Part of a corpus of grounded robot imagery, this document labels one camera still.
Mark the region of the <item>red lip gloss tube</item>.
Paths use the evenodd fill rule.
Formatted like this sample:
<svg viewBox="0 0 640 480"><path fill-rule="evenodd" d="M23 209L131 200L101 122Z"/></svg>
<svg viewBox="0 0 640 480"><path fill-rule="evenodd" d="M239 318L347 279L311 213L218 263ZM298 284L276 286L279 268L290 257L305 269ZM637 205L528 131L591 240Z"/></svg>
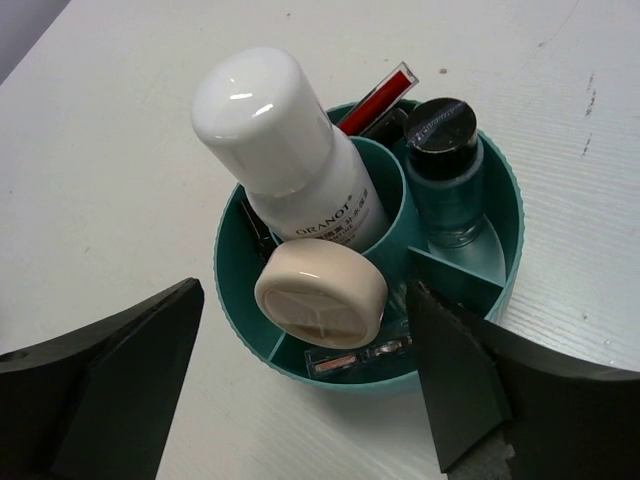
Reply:
<svg viewBox="0 0 640 480"><path fill-rule="evenodd" d="M407 63L400 62L340 119L337 127L348 136L361 136L418 83Z"/></svg>

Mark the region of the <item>white lotion bottle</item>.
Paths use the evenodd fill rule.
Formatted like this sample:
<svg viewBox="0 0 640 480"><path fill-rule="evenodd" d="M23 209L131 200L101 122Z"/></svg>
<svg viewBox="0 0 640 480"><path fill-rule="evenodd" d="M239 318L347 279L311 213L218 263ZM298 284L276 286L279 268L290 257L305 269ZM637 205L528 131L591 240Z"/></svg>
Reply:
<svg viewBox="0 0 640 480"><path fill-rule="evenodd" d="M218 63L192 105L199 140L281 240L363 252L390 221L352 140L332 124L299 62L256 47Z"/></svg>

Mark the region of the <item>round beige powder compact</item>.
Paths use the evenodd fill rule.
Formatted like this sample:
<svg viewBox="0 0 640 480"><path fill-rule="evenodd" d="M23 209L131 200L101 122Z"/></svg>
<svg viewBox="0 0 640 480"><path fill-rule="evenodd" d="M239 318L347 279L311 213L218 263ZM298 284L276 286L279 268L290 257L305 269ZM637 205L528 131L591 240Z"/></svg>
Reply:
<svg viewBox="0 0 640 480"><path fill-rule="evenodd" d="M261 312L287 334L346 350L378 335L388 287L360 253L325 240L299 239L274 250L254 297Z"/></svg>

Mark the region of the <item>dark red lip gloss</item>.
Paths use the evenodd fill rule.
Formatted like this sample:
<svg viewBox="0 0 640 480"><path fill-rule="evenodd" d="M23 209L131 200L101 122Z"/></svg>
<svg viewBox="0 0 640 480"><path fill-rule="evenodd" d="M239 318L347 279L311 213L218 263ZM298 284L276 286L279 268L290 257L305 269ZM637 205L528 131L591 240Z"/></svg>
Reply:
<svg viewBox="0 0 640 480"><path fill-rule="evenodd" d="M391 149L404 137L404 125L408 114L400 107L394 107L371 125L361 136L371 139Z"/></svg>

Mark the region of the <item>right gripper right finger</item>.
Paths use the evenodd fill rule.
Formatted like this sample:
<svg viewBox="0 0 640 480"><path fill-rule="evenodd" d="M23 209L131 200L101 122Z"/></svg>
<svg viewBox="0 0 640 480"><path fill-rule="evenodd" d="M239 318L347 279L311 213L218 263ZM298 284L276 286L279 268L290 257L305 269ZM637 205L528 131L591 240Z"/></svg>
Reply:
<svg viewBox="0 0 640 480"><path fill-rule="evenodd" d="M415 281L413 354L450 479L635 479L639 375L546 348Z"/></svg>

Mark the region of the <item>black squeeze tube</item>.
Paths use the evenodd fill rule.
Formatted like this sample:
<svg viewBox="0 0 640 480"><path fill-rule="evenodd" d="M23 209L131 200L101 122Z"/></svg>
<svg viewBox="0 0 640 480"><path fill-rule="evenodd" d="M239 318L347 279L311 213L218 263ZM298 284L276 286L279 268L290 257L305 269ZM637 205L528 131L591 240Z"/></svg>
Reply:
<svg viewBox="0 0 640 480"><path fill-rule="evenodd" d="M278 247L278 244L272 237L269 227L256 214L246 198L238 202L238 208L251 236L255 250L261 261L266 264Z"/></svg>

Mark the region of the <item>clear bottle black cap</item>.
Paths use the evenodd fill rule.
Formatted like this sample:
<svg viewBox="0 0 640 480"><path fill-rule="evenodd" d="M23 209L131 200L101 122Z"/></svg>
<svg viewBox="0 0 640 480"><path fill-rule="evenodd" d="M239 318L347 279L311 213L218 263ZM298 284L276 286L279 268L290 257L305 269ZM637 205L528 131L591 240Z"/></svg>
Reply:
<svg viewBox="0 0 640 480"><path fill-rule="evenodd" d="M417 106L404 125L404 168L431 251L502 283L504 254L485 215L484 144L463 100L440 97Z"/></svg>

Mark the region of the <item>eyeshadow palette clear case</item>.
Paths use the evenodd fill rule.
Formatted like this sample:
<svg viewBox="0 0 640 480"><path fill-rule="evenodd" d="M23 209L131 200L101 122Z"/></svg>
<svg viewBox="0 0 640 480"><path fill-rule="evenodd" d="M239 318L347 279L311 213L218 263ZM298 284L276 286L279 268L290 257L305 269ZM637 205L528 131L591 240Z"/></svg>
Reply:
<svg viewBox="0 0 640 480"><path fill-rule="evenodd" d="M310 379L359 384L387 380L415 369L407 309L407 285L392 294L388 313L379 333L369 344L346 350L314 347L304 353Z"/></svg>

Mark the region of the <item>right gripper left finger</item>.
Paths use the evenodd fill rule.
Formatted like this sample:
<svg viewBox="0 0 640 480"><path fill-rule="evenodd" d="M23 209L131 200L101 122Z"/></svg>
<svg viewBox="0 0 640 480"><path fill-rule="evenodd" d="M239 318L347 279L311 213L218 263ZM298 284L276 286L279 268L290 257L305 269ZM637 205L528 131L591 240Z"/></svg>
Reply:
<svg viewBox="0 0 640 480"><path fill-rule="evenodd" d="M204 306L185 279L1 356L4 479L153 479Z"/></svg>

